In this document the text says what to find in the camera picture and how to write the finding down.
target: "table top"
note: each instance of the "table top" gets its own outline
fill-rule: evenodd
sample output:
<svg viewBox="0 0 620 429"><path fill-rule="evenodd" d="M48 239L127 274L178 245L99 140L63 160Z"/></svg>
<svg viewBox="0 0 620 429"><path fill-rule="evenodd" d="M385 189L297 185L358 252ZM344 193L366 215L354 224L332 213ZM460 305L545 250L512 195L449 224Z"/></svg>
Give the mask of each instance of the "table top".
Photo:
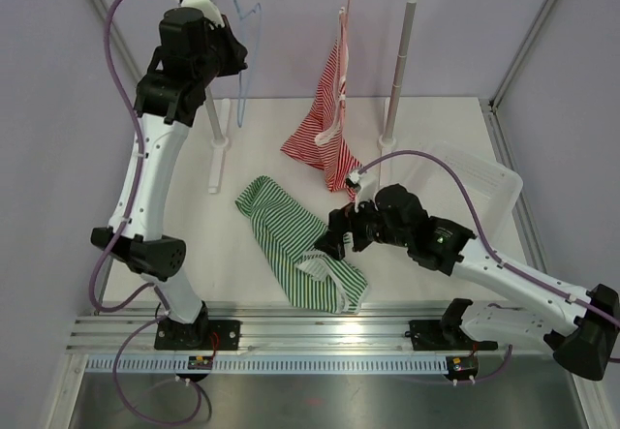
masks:
<svg viewBox="0 0 620 429"><path fill-rule="evenodd" d="M268 175L324 221L330 210L348 202L346 193L331 194L323 173L299 163L280 151L307 114L312 99L248 100L243 128L235 123L235 102L229 125L231 148L226 154L221 191L207 192L211 159L211 133L202 108L174 169L166 205L166 235L185 240L188 278L203 300L243 307L280 308L289 304L276 281L250 222L234 200L256 177ZM384 99L347 99L345 140L363 163L379 156L377 139L382 130ZM495 160L491 141L477 98L418 97L400 100L394 136L397 149L421 149L445 140ZM392 182L408 175L410 158L393 160ZM466 206L456 191L455 205ZM525 261L513 218L495 246L509 257ZM475 284L428 271L411 261L404 249L373 244L363 253L347 256L370 285L364 306L389 306L450 301L456 297L498 300L500 295ZM104 295L105 301L125 299L142 284L127 267L114 262ZM140 300L156 300L152 291Z"/></svg>

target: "metal rod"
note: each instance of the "metal rod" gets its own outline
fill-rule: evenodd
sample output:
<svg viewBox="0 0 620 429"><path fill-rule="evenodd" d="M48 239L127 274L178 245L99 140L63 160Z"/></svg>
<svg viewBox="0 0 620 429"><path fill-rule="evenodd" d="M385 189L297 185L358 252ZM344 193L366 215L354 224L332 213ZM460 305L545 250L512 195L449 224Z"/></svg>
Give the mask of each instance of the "metal rod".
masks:
<svg viewBox="0 0 620 429"><path fill-rule="evenodd" d="M530 49L534 45L534 42L538 38L541 33L541 29L543 28L544 23L547 21L549 15L555 8L555 4L558 0L544 0L542 3L539 12L536 14L532 25L530 26L523 42L521 42L521 46L519 50L516 52L516 55L512 59L511 66L508 68L508 71L504 75L504 78L500 82L500 86L497 88L495 95L491 99L491 107L493 110L497 110L499 105L504 100L506 96L506 92L512 84L512 81L516 77L521 65L525 61L525 57L530 52Z"/></svg>
<svg viewBox="0 0 620 429"><path fill-rule="evenodd" d="M213 141L215 144L224 143L224 135L222 134L222 128L220 127L220 120L217 117L217 110L215 109L215 102L213 101L213 94L211 88L206 87L206 115L209 116L209 122L211 123L211 129L213 130Z"/></svg>
<svg viewBox="0 0 620 429"><path fill-rule="evenodd" d="M411 39L411 29L414 25L414 16L416 15L416 3L407 2L405 7L405 18L403 19L403 30L400 34L400 45L398 46L398 57L396 58L396 69L394 71L394 82L391 86L391 94L389 95L389 108L387 109L386 127L381 137L383 143L388 144L392 141L394 134L394 122L396 121L396 112L398 111L398 102L400 101L400 87L403 83L405 74L405 65L407 64L407 51L409 50L409 41Z"/></svg>
<svg viewBox="0 0 620 429"><path fill-rule="evenodd" d="M102 22L105 21L106 15L108 13L108 8L109 8L108 3L106 3L106 0L88 0L88 1L90 2L90 5L93 7L97 15L101 18L101 21ZM127 72L131 76L132 80L135 83L138 83L139 80L142 78L142 72L138 66L138 63L132 56L131 51L127 47L127 42L125 42L125 39L123 38L120 31L118 30L118 27L116 27L115 22L112 23L110 38L112 40L112 44L114 45L114 48L118 52L118 56L121 58L123 64L125 65Z"/></svg>

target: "striped towel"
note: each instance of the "striped towel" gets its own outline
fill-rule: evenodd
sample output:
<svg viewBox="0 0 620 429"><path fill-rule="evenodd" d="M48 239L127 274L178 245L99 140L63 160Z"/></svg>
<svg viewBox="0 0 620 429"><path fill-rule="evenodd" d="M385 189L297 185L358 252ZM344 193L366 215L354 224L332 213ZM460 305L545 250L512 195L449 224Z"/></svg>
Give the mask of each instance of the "striped towel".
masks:
<svg viewBox="0 0 620 429"><path fill-rule="evenodd" d="M325 171L325 183L331 192L347 190L351 200L355 191L348 188L347 174L361 163L351 154L342 137L346 109L349 49L347 26L349 2L338 15L339 36L331 49L327 65L319 80L310 112L281 150L291 158Z"/></svg>
<svg viewBox="0 0 620 429"><path fill-rule="evenodd" d="M297 308L329 313L359 312L368 283L346 261L313 249L327 226L270 177L254 180L236 200L276 279Z"/></svg>

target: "white plastic bin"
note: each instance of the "white plastic bin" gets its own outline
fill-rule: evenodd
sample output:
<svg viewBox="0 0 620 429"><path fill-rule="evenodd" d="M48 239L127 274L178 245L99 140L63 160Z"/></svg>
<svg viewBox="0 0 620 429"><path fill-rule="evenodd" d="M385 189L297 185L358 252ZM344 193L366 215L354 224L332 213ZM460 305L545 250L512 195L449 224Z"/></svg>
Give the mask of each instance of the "white plastic bin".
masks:
<svg viewBox="0 0 620 429"><path fill-rule="evenodd" d="M523 180L514 171L441 141L425 152L446 163L463 181L491 243L497 241L511 216ZM450 219L476 231L474 220L452 177L439 165L414 157L412 172L403 186L416 194L429 215Z"/></svg>

